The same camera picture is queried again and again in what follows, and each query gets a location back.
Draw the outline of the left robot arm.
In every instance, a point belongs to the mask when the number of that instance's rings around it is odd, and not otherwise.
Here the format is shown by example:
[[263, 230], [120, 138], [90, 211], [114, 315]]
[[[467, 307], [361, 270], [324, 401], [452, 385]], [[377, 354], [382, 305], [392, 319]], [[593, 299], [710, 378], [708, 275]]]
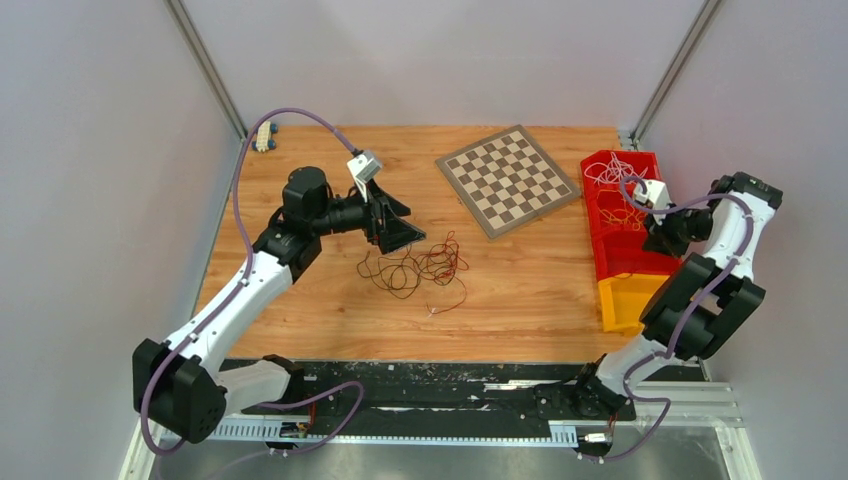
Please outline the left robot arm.
[[300, 410], [306, 388], [293, 362], [267, 355], [246, 367], [223, 370], [228, 352], [312, 265], [323, 237], [361, 230], [381, 253], [392, 253], [426, 237], [408, 222], [410, 214], [375, 180], [342, 197], [317, 167], [291, 172], [281, 206], [249, 244], [245, 261], [225, 288], [165, 340], [146, 339], [133, 352], [133, 401], [142, 425], [156, 423], [197, 444], [223, 418], [250, 407], [270, 403], [282, 414]]

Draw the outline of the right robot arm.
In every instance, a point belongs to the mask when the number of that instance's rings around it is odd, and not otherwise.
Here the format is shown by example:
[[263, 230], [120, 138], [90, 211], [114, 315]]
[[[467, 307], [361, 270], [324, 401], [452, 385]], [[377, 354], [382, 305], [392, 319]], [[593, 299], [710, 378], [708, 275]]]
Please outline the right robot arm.
[[644, 249], [682, 263], [640, 314], [641, 333], [581, 369], [568, 400], [583, 418], [613, 417], [658, 370], [710, 358], [754, 313], [766, 294], [755, 282], [757, 244], [784, 197], [742, 171], [684, 203], [673, 202], [660, 180], [628, 176], [619, 190], [646, 215]]

